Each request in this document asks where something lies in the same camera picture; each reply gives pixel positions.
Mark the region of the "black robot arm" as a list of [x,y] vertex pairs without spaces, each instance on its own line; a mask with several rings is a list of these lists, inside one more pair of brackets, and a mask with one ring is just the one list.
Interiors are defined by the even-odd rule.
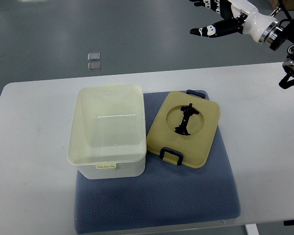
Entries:
[[278,1],[277,9],[282,9],[286,15],[286,19],[281,22],[288,21],[289,24],[285,28],[281,28],[281,24],[278,24],[277,31],[274,32],[274,40],[270,45],[272,50],[277,50],[286,40],[292,44],[287,48],[287,57],[283,62],[282,67],[286,73],[284,78],[279,82],[279,86],[283,89],[288,89],[294,86],[294,18],[290,16],[283,1]]

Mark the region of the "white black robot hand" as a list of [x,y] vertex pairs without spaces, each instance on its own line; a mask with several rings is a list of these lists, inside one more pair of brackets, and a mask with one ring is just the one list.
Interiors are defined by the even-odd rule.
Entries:
[[216,38],[233,33],[250,35],[257,43],[271,45],[282,32],[273,16],[263,15],[247,0],[195,0],[202,6],[221,15],[222,20],[202,28],[193,28],[190,34]]

